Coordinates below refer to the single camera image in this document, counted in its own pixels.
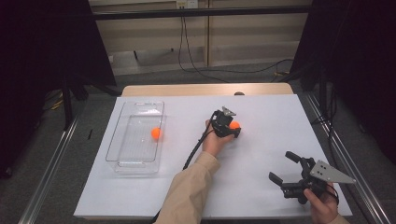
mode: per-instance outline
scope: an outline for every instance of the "ping pong ball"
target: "ping pong ball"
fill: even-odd
[[[160,138],[161,134],[161,129],[158,127],[155,127],[151,130],[151,137],[154,138],[155,140]]]
[[[236,122],[236,121],[232,121],[232,122],[230,123],[230,129],[237,129],[237,128],[239,128],[239,127],[241,127],[241,126],[239,126],[239,123]]]

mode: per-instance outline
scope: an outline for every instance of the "human hand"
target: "human hand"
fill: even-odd
[[[209,133],[206,139],[203,142],[203,151],[212,154],[212,156],[216,157],[224,146],[233,141],[234,135],[230,134],[225,137],[218,137],[215,132],[213,131],[212,124],[209,125],[207,129],[207,133]]]
[[[327,186],[327,191],[333,193],[334,189]],[[306,199],[311,202],[311,217],[313,223],[330,223],[338,216],[337,201],[328,193],[324,192],[319,199],[312,190],[305,189],[304,195]]]

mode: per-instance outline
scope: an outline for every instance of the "person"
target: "person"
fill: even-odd
[[[227,143],[233,141],[233,134],[220,138],[212,130],[209,125],[207,131],[210,133],[203,142],[203,151],[195,163],[175,175],[155,224],[201,222],[213,175],[220,168],[216,156]],[[348,223],[338,214],[337,203],[333,197],[323,194],[319,199],[310,189],[306,189],[304,195],[311,203],[313,223]]]

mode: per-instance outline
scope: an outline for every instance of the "plastic tray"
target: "plastic tray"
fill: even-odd
[[[106,161],[122,175],[158,172],[163,140],[164,103],[128,102],[122,107]],[[160,128],[158,139],[151,130]]]

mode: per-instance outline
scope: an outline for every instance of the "beige jacket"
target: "beige jacket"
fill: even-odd
[[[219,168],[215,157],[202,152],[193,165],[174,177],[155,224],[200,223],[213,174]],[[347,223],[338,215],[329,224]]]

